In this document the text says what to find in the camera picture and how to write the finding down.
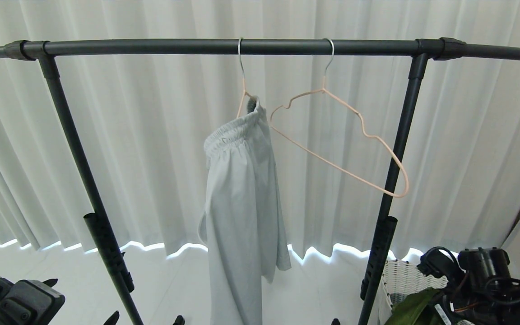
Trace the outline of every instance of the elastic waistband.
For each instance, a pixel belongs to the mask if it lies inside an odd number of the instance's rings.
[[[210,167],[210,159],[224,151],[226,148],[237,146],[243,142],[258,119],[266,116],[266,109],[260,105],[252,113],[229,121],[206,138],[204,141],[204,152],[206,153],[207,166]]]

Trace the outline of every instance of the white curtain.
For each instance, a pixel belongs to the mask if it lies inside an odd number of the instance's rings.
[[[18,39],[416,39],[520,46],[520,1],[0,1],[0,45]],[[320,85],[328,57],[244,56],[248,91],[272,111]],[[392,146],[408,57],[336,57],[328,89]],[[233,119],[235,56],[59,57],[65,93],[120,244],[198,243],[206,185],[202,144]],[[321,95],[276,125],[384,186],[390,156],[358,119]],[[381,193],[273,133],[288,238],[303,256],[335,243],[370,247]],[[500,245],[520,209],[520,62],[430,61],[404,155],[392,245]],[[397,191],[402,190],[402,177]],[[91,205],[36,62],[0,59],[0,242],[93,247]]]

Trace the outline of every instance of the vertical support pole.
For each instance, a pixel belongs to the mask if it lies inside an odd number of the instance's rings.
[[[421,82],[425,76],[425,70],[429,60],[429,54],[422,53],[413,57],[409,71],[409,84],[407,86],[406,94],[404,95],[403,109],[400,114],[399,127],[396,131],[396,140],[393,147],[395,155],[400,161],[404,156],[404,148],[409,137],[411,123],[413,122],[413,114],[415,106],[417,105],[418,93],[421,89]],[[394,160],[390,161],[388,174],[386,175],[386,183],[384,189],[393,192],[396,189],[396,182],[399,177],[399,167]],[[380,284],[382,277],[382,269],[388,256],[392,236],[396,230],[396,218],[388,216],[390,212],[390,205],[392,204],[392,197],[384,194],[378,211],[378,219],[372,246],[370,247],[369,262],[367,265],[367,272],[361,285],[361,299],[364,300],[361,317],[358,325],[367,325],[370,318],[370,313],[374,304],[374,298]]]
[[[99,196],[97,185],[93,180],[91,169],[89,168],[89,163],[87,158],[85,158],[85,152],[83,146],[81,146],[78,131],[76,130],[74,119],[70,113],[68,101],[65,98],[64,89],[61,86],[60,73],[57,68],[56,60],[54,57],[47,54],[42,54],[37,59],[39,60],[43,76],[47,80],[47,86],[49,87],[51,98],[56,107],[61,127],[64,130],[65,137],[70,145],[70,150],[74,156],[74,160],[78,166],[78,171],[85,186],[85,191],[87,191],[89,201],[91,201],[91,205],[95,212],[94,214],[85,216],[88,228],[92,232],[92,237],[97,245],[97,250],[99,251],[103,263],[110,274],[111,280],[116,287],[128,315],[130,315],[132,324],[143,325],[138,309],[136,309],[134,300],[132,300],[132,295],[130,294],[134,289],[131,276],[129,272],[126,271],[122,253],[117,245],[113,231],[111,230],[106,210],[103,206],[102,199]],[[89,224],[97,219],[101,220],[103,236],[94,235],[92,227]],[[105,242],[101,241],[103,238],[111,238],[113,240],[107,245]],[[109,249],[109,246],[113,245],[115,245],[117,251]]]

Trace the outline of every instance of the olive green fabric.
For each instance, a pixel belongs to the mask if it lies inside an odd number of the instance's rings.
[[[385,325],[439,325],[439,315],[427,308],[431,299],[438,293],[438,289],[426,288],[408,295],[403,302],[392,308],[392,316]]]

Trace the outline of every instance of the white basket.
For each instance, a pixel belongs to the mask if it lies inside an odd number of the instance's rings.
[[[382,279],[378,289],[378,321],[384,324],[392,315],[392,306],[402,302],[409,294],[417,293],[428,287],[444,288],[447,279],[443,276],[436,279],[434,276],[424,276],[409,262],[394,260],[386,261]],[[470,321],[460,321],[458,325],[472,325]]]

